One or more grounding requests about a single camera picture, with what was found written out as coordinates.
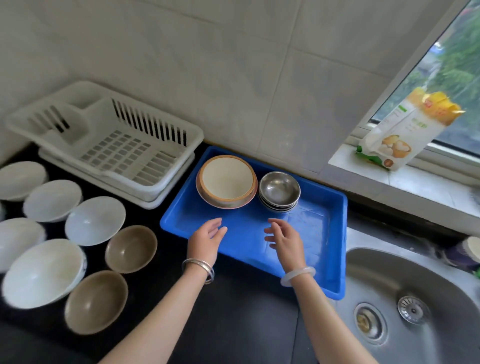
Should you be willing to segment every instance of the silver bangle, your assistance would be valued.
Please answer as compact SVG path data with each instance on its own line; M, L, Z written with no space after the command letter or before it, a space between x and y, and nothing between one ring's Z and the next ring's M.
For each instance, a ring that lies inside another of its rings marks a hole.
M195 259L195 258L185 259L181 264L182 272L185 270L185 266L187 263L195 263L207 271L209 277L205 281L205 284L210 284L213 282L213 278L215 277L215 272L213 268L210 266L210 264L200 259Z

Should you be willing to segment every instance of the dish drying rack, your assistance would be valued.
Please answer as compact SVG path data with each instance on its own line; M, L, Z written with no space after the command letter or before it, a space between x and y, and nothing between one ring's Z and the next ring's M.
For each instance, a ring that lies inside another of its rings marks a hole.
M16 111L5 125L38 144L41 158L144 208L163 201L204 137L196 125L87 81Z

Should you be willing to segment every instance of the window frame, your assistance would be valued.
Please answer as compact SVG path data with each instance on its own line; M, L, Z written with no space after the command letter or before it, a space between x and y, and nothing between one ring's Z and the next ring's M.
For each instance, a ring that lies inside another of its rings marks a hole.
M470 0L454 0L447 13L437 23L422 44L417 48L412 57L407 61L400 72L395 76L377 102L370 108L360 124L345 141L346 144L357 146L359 140L374 128L377 122L373 121L374 114L390 97L395 89L405 80L418 62L425 56L453 20L470 3ZM441 175L463 184L480 186L480 157L463 153L432 141L418 153L411 162L411 166Z

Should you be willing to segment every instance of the blue plastic tray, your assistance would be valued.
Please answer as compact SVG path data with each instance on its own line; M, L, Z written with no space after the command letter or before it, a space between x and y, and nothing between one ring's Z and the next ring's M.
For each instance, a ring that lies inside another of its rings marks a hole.
M347 236L347 198L338 191L293 175L300 184L297 206L288 213L272 213L258 196L244 207L223 210L210 206L197 192L195 178L210 158L234 153L216 147L207 148L175 200L163 215L163 230L189 238L205 221L222 217L228 232L219 252L281 277L285 274L274 249L264 240L268 218L287 220L303 239L307 264L315 267L315 280L327 297L341 300L345 295L345 247ZM278 170L255 159L239 156L255 171L258 181L268 172Z

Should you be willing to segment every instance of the woman's right hand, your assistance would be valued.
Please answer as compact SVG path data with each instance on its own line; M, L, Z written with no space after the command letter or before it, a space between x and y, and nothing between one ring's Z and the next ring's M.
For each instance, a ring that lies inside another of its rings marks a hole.
M274 243L270 247L276 250L285 273L305 268L307 263L300 234L285 220L269 218L268 222L271 226L264 231L273 236L265 236L265 241Z

